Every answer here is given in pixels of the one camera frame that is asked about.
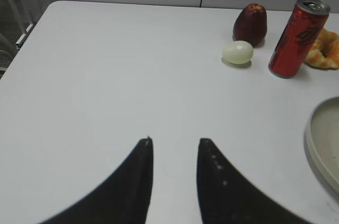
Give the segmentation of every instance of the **red can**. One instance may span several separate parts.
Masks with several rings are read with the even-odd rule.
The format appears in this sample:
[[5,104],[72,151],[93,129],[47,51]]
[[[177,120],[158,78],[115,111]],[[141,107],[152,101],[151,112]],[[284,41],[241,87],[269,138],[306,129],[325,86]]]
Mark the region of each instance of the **red can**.
[[320,0],[297,0],[294,10],[274,50],[270,71],[293,77],[322,30],[330,7]]

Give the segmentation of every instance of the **table surface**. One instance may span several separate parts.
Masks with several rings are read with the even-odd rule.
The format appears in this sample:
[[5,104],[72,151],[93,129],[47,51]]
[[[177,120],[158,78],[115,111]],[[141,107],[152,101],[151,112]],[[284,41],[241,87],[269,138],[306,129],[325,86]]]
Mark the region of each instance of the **table surface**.
[[[209,137],[253,184],[314,223],[339,207],[312,173],[304,129],[339,95],[337,71],[267,64],[290,12],[269,11],[248,68],[221,62],[239,10],[56,2],[0,80],[0,223],[37,223],[154,140],[147,223],[201,223],[198,143]],[[339,29],[339,15],[327,27]]]

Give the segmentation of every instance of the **egg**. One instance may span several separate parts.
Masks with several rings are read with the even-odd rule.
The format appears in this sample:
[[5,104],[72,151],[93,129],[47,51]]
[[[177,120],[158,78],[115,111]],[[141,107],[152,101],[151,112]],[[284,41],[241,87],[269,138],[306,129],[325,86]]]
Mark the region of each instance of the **egg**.
[[222,50],[222,57],[231,64],[245,64],[253,57],[253,47],[246,41],[233,41]]

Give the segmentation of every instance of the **white plate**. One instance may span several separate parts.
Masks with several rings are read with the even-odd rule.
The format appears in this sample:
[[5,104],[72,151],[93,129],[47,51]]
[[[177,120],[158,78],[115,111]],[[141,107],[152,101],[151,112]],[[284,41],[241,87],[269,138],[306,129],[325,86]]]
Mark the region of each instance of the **white plate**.
[[315,107],[307,123],[306,141],[318,170],[339,193],[339,97]]

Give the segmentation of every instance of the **red apple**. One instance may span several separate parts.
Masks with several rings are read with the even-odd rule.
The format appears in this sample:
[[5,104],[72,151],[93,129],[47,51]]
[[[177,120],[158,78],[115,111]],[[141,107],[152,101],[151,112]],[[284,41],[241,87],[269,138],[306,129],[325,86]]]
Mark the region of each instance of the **red apple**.
[[244,40],[252,46],[256,46],[265,38],[266,33],[267,14],[265,8],[256,3],[247,5],[234,23],[234,40]]

